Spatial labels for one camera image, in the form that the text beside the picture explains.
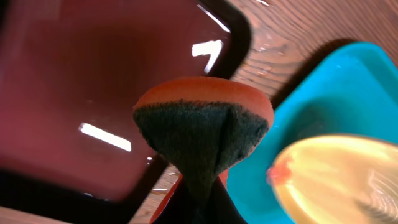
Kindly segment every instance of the blue tray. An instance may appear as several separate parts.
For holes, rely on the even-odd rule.
[[[228,192],[249,223],[293,223],[278,204],[266,171],[276,155],[303,138],[362,134],[398,143],[398,71],[370,43],[329,55],[276,109],[274,125],[246,160],[231,168]]]

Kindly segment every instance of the maroon plastic tray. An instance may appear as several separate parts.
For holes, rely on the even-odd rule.
[[[245,18],[223,0],[11,1],[0,45],[0,205],[126,223],[167,163],[132,122],[148,89],[229,78]]]

